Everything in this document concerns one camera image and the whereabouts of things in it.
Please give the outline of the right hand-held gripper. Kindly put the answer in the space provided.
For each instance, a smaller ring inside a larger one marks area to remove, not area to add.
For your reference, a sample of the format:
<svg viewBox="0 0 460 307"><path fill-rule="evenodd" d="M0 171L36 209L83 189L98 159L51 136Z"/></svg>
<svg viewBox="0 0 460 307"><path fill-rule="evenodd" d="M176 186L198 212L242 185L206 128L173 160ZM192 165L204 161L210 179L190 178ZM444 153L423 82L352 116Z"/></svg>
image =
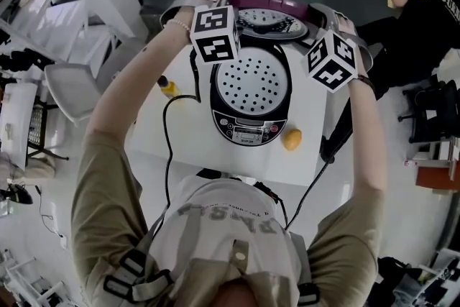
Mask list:
<svg viewBox="0 0 460 307"><path fill-rule="evenodd" d="M373 65L366 42L356 35L339 32L335 9L321 3L311 3L313 23L319 29L300 65L308 78L335 93L358 76L356 48L360 49L364 67Z"/></svg>

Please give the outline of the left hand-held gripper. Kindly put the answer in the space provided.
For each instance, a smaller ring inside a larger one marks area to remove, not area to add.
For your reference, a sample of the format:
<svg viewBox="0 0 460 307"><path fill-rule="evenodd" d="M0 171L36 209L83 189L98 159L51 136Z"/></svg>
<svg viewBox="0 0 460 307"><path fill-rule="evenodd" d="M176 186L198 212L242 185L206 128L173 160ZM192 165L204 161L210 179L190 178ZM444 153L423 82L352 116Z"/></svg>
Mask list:
<svg viewBox="0 0 460 307"><path fill-rule="evenodd" d="M183 33L185 43L193 46L199 60L206 65L230 63L238 59L240 42L234 9L222 1L209 9L206 6L197 7L189 27L176 19L170 19L162 27Z"/></svg>

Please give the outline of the person's right hand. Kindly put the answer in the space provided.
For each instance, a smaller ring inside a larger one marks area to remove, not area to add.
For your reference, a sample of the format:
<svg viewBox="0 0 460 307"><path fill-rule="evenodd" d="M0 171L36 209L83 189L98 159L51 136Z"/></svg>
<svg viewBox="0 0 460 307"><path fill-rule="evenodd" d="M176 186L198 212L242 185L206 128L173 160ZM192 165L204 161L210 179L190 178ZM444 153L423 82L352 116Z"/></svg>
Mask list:
<svg viewBox="0 0 460 307"><path fill-rule="evenodd" d="M354 23L350 19L340 14L337 16L337 19L338 19L338 29L340 32L346 33L348 35L354 35L354 36L357 35Z"/></svg>

